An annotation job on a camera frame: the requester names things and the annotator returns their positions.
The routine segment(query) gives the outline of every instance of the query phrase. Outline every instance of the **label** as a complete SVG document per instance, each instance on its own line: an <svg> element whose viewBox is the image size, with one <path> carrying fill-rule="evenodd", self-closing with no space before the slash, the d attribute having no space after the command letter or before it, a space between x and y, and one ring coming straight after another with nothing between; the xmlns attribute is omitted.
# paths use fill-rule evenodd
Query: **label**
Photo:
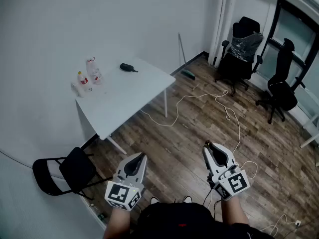
<svg viewBox="0 0 319 239"><path fill-rule="evenodd" d="M95 74L94 74L94 80L99 80L99 79L101 79L102 78L102 74L101 74L101 72L100 72L100 69L99 68L97 68L96 70L95 70Z"/></svg>
<svg viewBox="0 0 319 239"><path fill-rule="evenodd" d="M86 79L86 77L83 81L81 81L82 84L86 84L87 82L88 82L88 79Z"/></svg>

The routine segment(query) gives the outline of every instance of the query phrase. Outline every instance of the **tabletop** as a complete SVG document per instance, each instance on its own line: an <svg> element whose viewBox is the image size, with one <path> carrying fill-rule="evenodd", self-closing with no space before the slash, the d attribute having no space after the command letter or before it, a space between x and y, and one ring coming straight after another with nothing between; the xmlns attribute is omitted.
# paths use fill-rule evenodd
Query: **tabletop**
<svg viewBox="0 0 319 239"><path fill-rule="evenodd" d="M175 81L171 75L140 58L125 63L133 65L138 73L115 68L103 75L103 83L94 85L92 92L76 98L102 140Z"/></svg>

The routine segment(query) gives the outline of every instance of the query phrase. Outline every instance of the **plastic wrap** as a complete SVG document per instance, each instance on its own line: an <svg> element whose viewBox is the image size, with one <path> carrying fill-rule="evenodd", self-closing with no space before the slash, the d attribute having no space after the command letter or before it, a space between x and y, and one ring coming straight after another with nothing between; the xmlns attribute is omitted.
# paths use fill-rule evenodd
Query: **plastic wrap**
<svg viewBox="0 0 319 239"><path fill-rule="evenodd" d="M240 60L253 62L254 55L263 39L264 36L256 32L244 38L236 38L233 36L228 53Z"/></svg>

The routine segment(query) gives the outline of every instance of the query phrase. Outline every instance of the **office chair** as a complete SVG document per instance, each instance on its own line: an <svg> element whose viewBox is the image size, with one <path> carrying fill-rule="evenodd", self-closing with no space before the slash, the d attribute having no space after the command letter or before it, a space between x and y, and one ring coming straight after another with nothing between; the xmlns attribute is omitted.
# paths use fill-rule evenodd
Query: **office chair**
<svg viewBox="0 0 319 239"><path fill-rule="evenodd" d="M43 158L36 160L32 166L32 169L37 184L43 192L51 196L60 196L73 192L82 197L93 200L84 194L83 189L111 180L113 177L102 179L102 177L96 171L95 166L88 158L88 156L92 155L93 154L86 155L83 150L81 150L79 147L76 147L67 157ZM62 191L54 183L47 166L48 160L54 160L60 165L59 169L62 173L62 176L71 190ZM100 181L88 185L95 175L100 178Z"/></svg>
<svg viewBox="0 0 319 239"><path fill-rule="evenodd" d="M285 43L283 48L278 52L276 73L267 84L268 89L273 96L266 100L256 101L257 106L260 103L271 105L272 109L270 119L268 120L269 124L272 122L275 110L277 110L282 116L282 121L285 121L285 116L280 107L285 111L289 111L298 103L294 91L286 82L289 74L290 64L293 60L293 51L295 50L295 46L293 42L287 38L285 38L284 41ZM298 77L296 77L296 80L298 84L305 88L305 85L299 80Z"/></svg>
<svg viewBox="0 0 319 239"><path fill-rule="evenodd" d="M221 77L216 78L214 82L224 79L230 80L233 86L232 97L236 93L235 85L237 82L242 83L245 90L248 90L249 86L243 79L249 80L251 78L255 52L262 40L263 35L260 33L259 23L250 18L242 17L239 23L233 24L232 43L225 57L224 54L229 41L222 42L223 53L218 67ZM263 59L258 55L254 69L262 63Z"/></svg>

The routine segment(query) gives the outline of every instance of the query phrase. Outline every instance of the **white cable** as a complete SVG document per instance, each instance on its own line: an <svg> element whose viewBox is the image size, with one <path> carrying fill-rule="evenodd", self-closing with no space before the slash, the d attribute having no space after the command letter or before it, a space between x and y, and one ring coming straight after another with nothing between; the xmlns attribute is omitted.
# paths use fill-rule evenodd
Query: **white cable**
<svg viewBox="0 0 319 239"><path fill-rule="evenodd" d="M257 165L255 162L253 162L253 161L246 161L246 162L241 166L240 169L242 169L242 167L243 167L246 163L254 163L254 164L256 165L256 172L255 172L254 176L251 177L251 178L248 178L248 179L254 179L255 176L256 176L256 174L257 174L257 171L258 171L258 165Z"/></svg>
<svg viewBox="0 0 319 239"><path fill-rule="evenodd" d="M280 218L278 219L278 221L276 222L276 224L274 225L273 230L271 230L270 235L271 235L271 233L274 231L274 229L277 227L277 224L278 224L279 220L280 220L283 216L285 216L285 218L286 218L286 223L287 223L287 224L295 224L295 222L288 222L288 221L287 221L287 216L286 216L286 214L282 214L282 215L280 216Z"/></svg>
<svg viewBox="0 0 319 239"><path fill-rule="evenodd" d="M189 98L201 98L201 97L207 96L207 95L212 96L212 97L215 97L215 101L216 101L218 104L220 104L221 106L223 106L223 107L225 108L225 111L226 111L226 119L227 119L227 120L230 120L230 115L229 115L229 113L228 113L228 110L231 110L231 111L234 113L235 118L237 119L237 123L238 123L238 144L236 145L236 147L235 147L235 149L234 149L234 151L233 151L233 153L234 153L235 150L237 149L238 145L240 144L240 124L239 124L239 120L238 120L238 118L237 118L237 116L236 116L234 110L232 110L232 109L230 109L230 108L224 106L222 103L220 103L219 101L217 101L217 98L224 97L224 96L227 95L227 94L228 94L228 91L227 91L227 90L224 90L224 91L223 91L223 94L222 94L221 96L216 96L216 95L213 95L213 94L210 94L210 93L207 93L207 94L204 94L204 95L201 95L201 96L198 96L198 97L197 97L197 96L183 96L183 97L176 103L177 117L176 117L176 119L174 120L174 122L173 122L172 125L164 125L164 124L157 123L154 119L152 119L151 115L149 115L148 113L146 113L146 112L144 112L144 111L142 111L142 110L140 110L140 111L141 111L142 113L148 115L148 116L150 117L150 119L151 119L154 123L156 123L157 125L173 126L173 125L175 124L175 122L177 121L178 116L179 116L179 114L178 114L178 103L179 103L180 101L182 101L183 98L185 98L185 97L189 97Z"/></svg>
<svg viewBox="0 0 319 239"><path fill-rule="evenodd" d="M286 218L286 223L287 223L287 224L295 224L295 222L288 222L288 221L287 221L287 216L286 216L286 214L282 214L282 215L280 216L280 218L278 219L278 221L276 222L275 225L270 225L270 226L268 226L268 227L266 227L266 228L264 228L264 229L261 229L260 231L263 231L263 230L265 230L265 229L267 229L267 228L270 228L270 227L274 227L274 228L271 230L271 232L269 233L269 235L271 235L271 233L274 231L274 229L276 229L276 233L275 233L275 235L273 236L273 237L275 237L276 234L277 234L277 232L278 232L277 224L278 224L279 220L280 220L283 216L285 216L285 218Z"/></svg>
<svg viewBox="0 0 319 239"><path fill-rule="evenodd" d="M199 83L192 90L196 89L198 85L199 85Z"/></svg>
<svg viewBox="0 0 319 239"><path fill-rule="evenodd" d="M274 226L274 225L270 225L270 226L268 226L268 227L266 227L266 228L264 228L264 229L261 229L261 230L259 230L259 231L263 231L263 230L265 230L265 229L267 229L267 228L270 228L270 227L274 227L274 228L276 228L276 233L275 233L275 235L277 234L277 232L278 232L278 227L276 227L276 226Z"/></svg>
<svg viewBox="0 0 319 239"><path fill-rule="evenodd" d="M207 207L208 209L209 209L210 204L211 204L211 201L212 201L212 194L213 194L213 191L210 192L210 202L209 202L209 205L208 205L208 207Z"/></svg>

